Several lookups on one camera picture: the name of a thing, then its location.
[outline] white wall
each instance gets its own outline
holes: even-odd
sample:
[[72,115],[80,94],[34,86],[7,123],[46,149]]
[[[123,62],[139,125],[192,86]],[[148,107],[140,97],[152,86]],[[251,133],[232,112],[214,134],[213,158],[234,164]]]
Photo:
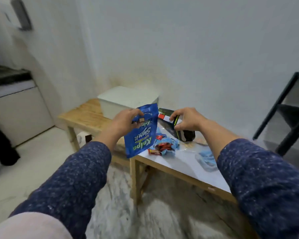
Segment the white wall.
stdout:
[[[78,7],[99,92],[162,84],[161,106],[195,106],[244,136],[299,71],[299,0],[80,0]],[[279,132],[269,137],[279,142]]]
[[75,0],[23,0],[33,31],[6,25],[0,13],[0,64],[31,70],[57,116],[95,97]]

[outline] black metal frame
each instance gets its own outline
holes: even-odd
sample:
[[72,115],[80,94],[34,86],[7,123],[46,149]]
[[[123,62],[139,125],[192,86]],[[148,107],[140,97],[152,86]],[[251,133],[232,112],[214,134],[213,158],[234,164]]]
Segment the black metal frame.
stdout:
[[[275,102],[274,106],[271,108],[270,112],[267,114],[266,118],[263,120],[260,127],[257,129],[255,135],[253,136],[253,140],[256,140],[263,129],[266,127],[270,119],[273,117],[273,115],[276,113],[277,109],[279,108],[279,105],[283,102],[283,100],[286,98],[288,93],[291,91],[295,83],[299,80],[299,72],[294,73],[291,80],[283,90],[283,92],[280,94],[279,98]],[[286,152],[290,149],[290,147],[297,141],[299,138],[299,121],[294,126],[291,126],[291,131],[288,133],[288,135],[283,139],[283,141],[279,144],[279,146],[276,149],[276,153],[278,153],[280,156],[284,156]]]

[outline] white plastic box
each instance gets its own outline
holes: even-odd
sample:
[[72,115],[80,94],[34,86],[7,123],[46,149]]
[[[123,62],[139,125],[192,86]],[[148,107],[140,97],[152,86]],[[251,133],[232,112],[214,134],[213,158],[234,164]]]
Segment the white plastic box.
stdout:
[[144,90],[117,86],[100,94],[98,99],[101,104],[103,116],[113,119],[117,113],[128,108],[138,108],[143,105],[157,103],[156,91],[145,92]]

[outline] hand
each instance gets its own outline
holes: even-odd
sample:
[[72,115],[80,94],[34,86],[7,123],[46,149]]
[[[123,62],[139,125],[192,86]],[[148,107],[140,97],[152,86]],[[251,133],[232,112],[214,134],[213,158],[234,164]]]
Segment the hand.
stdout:
[[193,107],[185,107],[183,109],[178,109],[173,112],[170,117],[170,120],[174,120],[177,115],[183,115],[183,121],[175,126],[176,131],[180,130],[190,130],[190,131],[199,131],[201,124],[207,120],[202,114],[196,111]]
[[132,120],[135,116],[144,116],[140,109],[126,109],[119,112],[112,121],[110,128],[117,133],[118,136],[123,137],[132,131],[134,128],[139,127],[139,123],[133,123]]

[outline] cabinet door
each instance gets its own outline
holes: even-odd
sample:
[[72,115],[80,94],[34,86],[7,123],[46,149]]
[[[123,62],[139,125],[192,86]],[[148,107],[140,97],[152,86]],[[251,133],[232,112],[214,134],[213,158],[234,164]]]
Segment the cabinet door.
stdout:
[[0,129],[12,146],[54,126],[37,87],[0,97]]

